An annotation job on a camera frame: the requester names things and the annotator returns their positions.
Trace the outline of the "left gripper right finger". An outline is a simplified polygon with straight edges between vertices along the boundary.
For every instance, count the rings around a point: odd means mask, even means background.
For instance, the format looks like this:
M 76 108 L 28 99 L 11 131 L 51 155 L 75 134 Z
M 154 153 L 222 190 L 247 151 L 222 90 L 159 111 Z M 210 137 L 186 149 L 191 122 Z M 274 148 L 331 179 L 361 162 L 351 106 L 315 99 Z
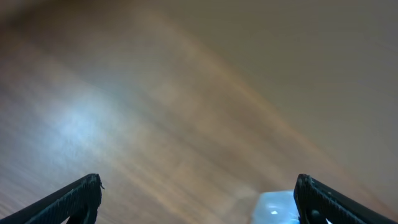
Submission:
M 299 174 L 294 200 L 300 224 L 397 224 L 307 174 Z

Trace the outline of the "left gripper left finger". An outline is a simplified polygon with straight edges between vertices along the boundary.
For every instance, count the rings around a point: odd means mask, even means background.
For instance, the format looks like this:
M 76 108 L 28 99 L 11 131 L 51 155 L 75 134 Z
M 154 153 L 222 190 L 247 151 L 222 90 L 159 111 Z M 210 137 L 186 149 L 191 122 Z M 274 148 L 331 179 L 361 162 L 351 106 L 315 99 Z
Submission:
M 101 205 L 99 174 L 88 174 L 1 219 L 1 224 L 95 224 Z

